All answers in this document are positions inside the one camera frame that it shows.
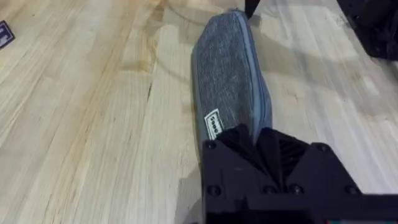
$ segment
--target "black plastic part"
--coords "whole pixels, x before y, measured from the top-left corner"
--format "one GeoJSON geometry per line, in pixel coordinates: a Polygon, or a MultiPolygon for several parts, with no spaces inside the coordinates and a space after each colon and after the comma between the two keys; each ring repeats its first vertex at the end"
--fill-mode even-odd
{"type": "Polygon", "coordinates": [[[394,0],[337,0],[364,50],[372,57],[398,59],[394,0]]]}
{"type": "Polygon", "coordinates": [[[259,5],[260,0],[244,0],[244,13],[250,19],[257,6],[259,5]]]}
{"type": "Polygon", "coordinates": [[[398,220],[397,195],[363,195],[333,150],[263,129],[251,145],[245,126],[203,143],[203,215],[214,223],[398,220]]]}

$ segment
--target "light wood surface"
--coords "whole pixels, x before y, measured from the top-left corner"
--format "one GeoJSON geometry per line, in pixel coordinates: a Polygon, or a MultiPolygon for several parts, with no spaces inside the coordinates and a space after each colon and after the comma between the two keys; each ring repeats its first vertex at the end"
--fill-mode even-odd
{"type": "MultiPolygon", "coordinates": [[[[0,0],[0,223],[201,222],[190,54],[234,0],[0,0]]],[[[274,127],[330,144],[364,192],[398,192],[398,70],[335,1],[251,21],[274,127]]]]}

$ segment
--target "wood grain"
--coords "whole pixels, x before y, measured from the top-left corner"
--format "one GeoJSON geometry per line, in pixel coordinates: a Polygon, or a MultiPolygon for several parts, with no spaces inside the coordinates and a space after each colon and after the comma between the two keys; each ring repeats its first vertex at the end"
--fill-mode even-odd
{"type": "MultiPolygon", "coordinates": [[[[243,1],[0,1],[0,223],[201,222],[190,54],[243,1]]],[[[338,5],[263,0],[251,21],[274,127],[398,192],[398,70],[338,5]]]]}

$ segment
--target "slipper label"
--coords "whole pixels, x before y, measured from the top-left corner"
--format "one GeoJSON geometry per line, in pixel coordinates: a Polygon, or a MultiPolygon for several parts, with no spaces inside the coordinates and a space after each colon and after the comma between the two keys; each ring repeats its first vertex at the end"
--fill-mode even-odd
{"type": "Polygon", "coordinates": [[[0,49],[11,43],[15,39],[6,21],[0,22],[0,49]]]}
{"type": "Polygon", "coordinates": [[[223,123],[221,122],[218,109],[213,110],[205,116],[205,123],[211,140],[216,139],[217,135],[223,131],[223,123]]]}

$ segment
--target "screw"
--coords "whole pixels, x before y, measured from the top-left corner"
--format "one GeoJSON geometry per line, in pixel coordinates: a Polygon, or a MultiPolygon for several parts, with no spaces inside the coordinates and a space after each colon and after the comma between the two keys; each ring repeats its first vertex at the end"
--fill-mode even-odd
{"type": "Polygon", "coordinates": [[[289,187],[289,192],[292,192],[295,195],[300,195],[300,194],[304,194],[304,189],[297,184],[292,184],[289,187]]]}
{"type": "Polygon", "coordinates": [[[264,194],[276,194],[276,188],[273,186],[264,186],[262,192],[264,194]]]}
{"type": "Polygon", "coordinates": [[[208,149],[215,149],[217,147],[216,143],[214,141],[207,141],[206,142],[206,147],[208,149]]]}
{"type": "Polygon", "coordinates": [[[213,197],[218,197],[221,195],[221,189],[217,185],[211,185],[207,187],[207,193],[213,197]]]}
{"type": "Polygon", "coordinates": [[[360,194],[360,191],[357,187],[353,187],[353,186],[346,186],[344,188],[345,192],[347,194],[351,194],[351,195],[356,195],[356,194],[360,194]]]}
{"type": "Polygon", "coordinates": [[[321,150],[322,152],[327,152],[329,150],[329,146],[326,144],[320,144],[318,146],[318,149],[321,150]]]}

